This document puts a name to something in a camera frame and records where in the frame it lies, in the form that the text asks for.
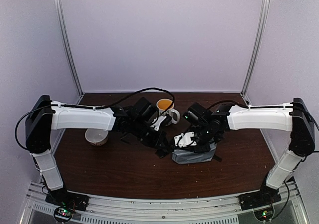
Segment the grey zipper pouch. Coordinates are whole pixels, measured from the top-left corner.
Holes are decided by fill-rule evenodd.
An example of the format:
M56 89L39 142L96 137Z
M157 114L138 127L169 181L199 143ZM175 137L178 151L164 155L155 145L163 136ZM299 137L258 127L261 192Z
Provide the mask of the grey zipper pouch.
M172 160L180 165L210 162L215 155L216 148L217 145L213 143L210 145L210 150L204 153L194 153L177 149L172 153Z

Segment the black comb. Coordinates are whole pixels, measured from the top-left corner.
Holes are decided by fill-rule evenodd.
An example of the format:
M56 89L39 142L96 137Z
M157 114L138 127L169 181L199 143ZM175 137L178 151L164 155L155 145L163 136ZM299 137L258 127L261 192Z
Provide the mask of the black comb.
M217 162L222 162L222 158L218 157L217 155L214 155L213 159L216 160Z

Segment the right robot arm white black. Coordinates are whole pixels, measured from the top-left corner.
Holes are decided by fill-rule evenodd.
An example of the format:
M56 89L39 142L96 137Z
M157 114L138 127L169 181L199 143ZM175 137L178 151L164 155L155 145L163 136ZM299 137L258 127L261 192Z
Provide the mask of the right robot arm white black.
M289 132L288 147L256 193L256 201L265 205L299 163L314 153L314 128L317 123L301 98L278 105L252 106L231 100L219 101L217 105L218 108L212 111L197 102L192 104L184 114L190 129L175 138L175 145L187 151L203 153L209 150L211 143L218 143L223 134L231 130L272 129Z

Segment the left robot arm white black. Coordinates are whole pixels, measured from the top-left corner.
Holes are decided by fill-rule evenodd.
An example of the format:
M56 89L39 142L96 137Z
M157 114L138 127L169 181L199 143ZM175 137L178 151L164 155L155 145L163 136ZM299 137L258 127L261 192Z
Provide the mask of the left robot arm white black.
M49 194L59 205L67 206L72 196L51 151L51 131L95 129L131 134L161 155L169 149L166 132L161 128L169 118L165 116L152 121L151 118L159 113L158 108L144 97L133 105L121 107L65 104L42 95L25 121L26 149L38 165Z

